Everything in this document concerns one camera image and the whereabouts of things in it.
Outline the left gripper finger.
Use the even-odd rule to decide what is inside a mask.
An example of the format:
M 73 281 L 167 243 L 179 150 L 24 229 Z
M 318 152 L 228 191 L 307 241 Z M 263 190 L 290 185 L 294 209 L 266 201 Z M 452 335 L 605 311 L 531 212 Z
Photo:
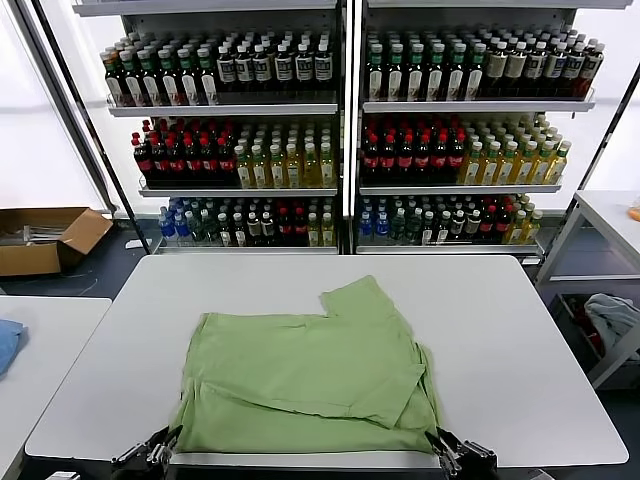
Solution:
M 149 440 L 150 463 L 167 463 L 169 461 L 182 429 L 182 425 L 173 428 L 167 426 L 152 435 Z
M 157 463 L 149 462 L 149 452 L 150 452 L 149 440 L 151 439 L 152 435 L 147 440 L 134 444 L 119 456 L 113 457 L 112 463 L 113 464 L 129 464 L 131 462 L 133 463 L 142 462 L 145 464 L 157 464 Z

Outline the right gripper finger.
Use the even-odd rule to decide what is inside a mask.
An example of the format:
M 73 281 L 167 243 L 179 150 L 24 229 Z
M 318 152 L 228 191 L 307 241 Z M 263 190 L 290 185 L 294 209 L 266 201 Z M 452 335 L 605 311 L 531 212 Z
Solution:
M 447 446 L 439 436 L 426 432 L 425 436 L 429 441 L 434 454 L 438 457 L 439 465 L 445 475 L 458 475 L 460 465 L 456 460 L 455 453 Z
M 447 431 L 441 427 L 437 427 L 438 438 L 446 448 L 458 456 L 473 453 L 480 458 L 494 458 L 495 452 L 488 449 L 477 442 L 470 440 L 460 440 L 454 433 Z

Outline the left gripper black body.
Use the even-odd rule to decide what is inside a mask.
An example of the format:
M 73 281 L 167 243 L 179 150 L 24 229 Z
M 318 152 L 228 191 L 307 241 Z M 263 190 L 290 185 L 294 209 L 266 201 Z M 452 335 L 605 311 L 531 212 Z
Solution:
M 164 449 L 130 450 L 112 459 L 113 479 L 160 480 L 167 475 Z

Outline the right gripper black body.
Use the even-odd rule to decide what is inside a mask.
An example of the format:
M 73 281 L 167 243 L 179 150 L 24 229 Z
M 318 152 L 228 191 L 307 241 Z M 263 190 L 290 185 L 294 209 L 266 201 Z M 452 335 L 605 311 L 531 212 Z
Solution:
M 458 475 L 445 475 L 446 479 L 453 480 L 498 480 L 497 458 L 480 458 L 473 453 L 463 456 L 456 455 L 460 465 Z

